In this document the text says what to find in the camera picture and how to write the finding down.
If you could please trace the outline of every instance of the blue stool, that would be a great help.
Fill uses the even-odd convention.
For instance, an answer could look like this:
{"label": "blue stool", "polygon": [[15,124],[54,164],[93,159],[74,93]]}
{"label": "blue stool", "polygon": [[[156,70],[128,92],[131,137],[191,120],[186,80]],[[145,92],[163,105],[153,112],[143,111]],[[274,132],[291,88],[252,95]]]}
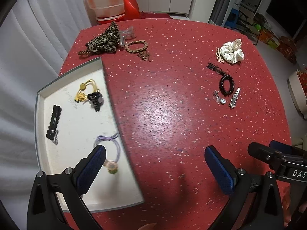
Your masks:
{"label": "blue stool", "polygon": [[234,27],[237,24],[237,20],[239,17],[239,10],[231,9],[230,14],[227,18],[227,21],[225,22],[225,26],[230,27],[231,29],[234,29]]}

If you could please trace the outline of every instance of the gray floor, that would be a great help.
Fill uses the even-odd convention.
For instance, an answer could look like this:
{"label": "gray floor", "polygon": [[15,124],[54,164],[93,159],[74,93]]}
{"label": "gray floor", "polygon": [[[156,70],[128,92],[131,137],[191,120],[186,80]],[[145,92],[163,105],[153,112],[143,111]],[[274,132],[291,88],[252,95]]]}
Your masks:
{"label": "gray floor", "polygon": [[289,124],[291,138],[301,137],[304,133],[307,133],[307,121],[296,110],[287,84],[289,76],[299,67],[298,65],[293,65],[280,52],[261,41],[258,42],[256,47],[266,62],[279,91]]}

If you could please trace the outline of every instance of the green object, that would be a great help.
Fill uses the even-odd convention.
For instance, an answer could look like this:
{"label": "green object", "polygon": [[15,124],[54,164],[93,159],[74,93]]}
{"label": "green object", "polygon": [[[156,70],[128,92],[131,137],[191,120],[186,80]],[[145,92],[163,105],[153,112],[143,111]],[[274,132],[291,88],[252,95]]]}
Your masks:
{"label": "green object", "polygon": [[258,31],[260,31],[260,29],[261,29],[261,26],[260,26],[259,24],[254,25],[254,27],[255,27]]}

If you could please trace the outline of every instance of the black claw clip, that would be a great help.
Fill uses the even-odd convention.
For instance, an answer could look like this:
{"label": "black claw clip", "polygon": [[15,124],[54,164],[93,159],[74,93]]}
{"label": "black claw clip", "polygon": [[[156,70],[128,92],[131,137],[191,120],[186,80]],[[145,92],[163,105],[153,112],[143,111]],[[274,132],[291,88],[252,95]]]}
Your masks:
{"label": "black claw clip", "polygon": [[87,98],[94,105],[95,111],[100,111],[100,106],[103,105],[103,98],[100,92],[94,92],[92,94],[88,94]]}
{"label": "black claw clip", "polygon": [[46,137],[50,139],[51,141],[54,139],[55,131],[57,128],[57,125],[59,123],[59,117],[61,115],[61,107],[59,105],[53,105],[53,111],[50,119],[50,124],[48,126]]}

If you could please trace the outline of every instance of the white scrunchie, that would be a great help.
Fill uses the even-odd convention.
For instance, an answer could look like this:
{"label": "white scrunchie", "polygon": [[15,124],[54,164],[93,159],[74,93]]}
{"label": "white scrunchie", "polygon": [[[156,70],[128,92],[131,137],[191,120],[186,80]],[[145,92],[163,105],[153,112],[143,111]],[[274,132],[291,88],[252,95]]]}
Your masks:
{"label": "white scrunchie", "polygon": [[231,64],[244,60],[244,53],[242,52],[241,45],[241,39],[236,39],[233,42],[226,42],[220,48],[220,54]]}

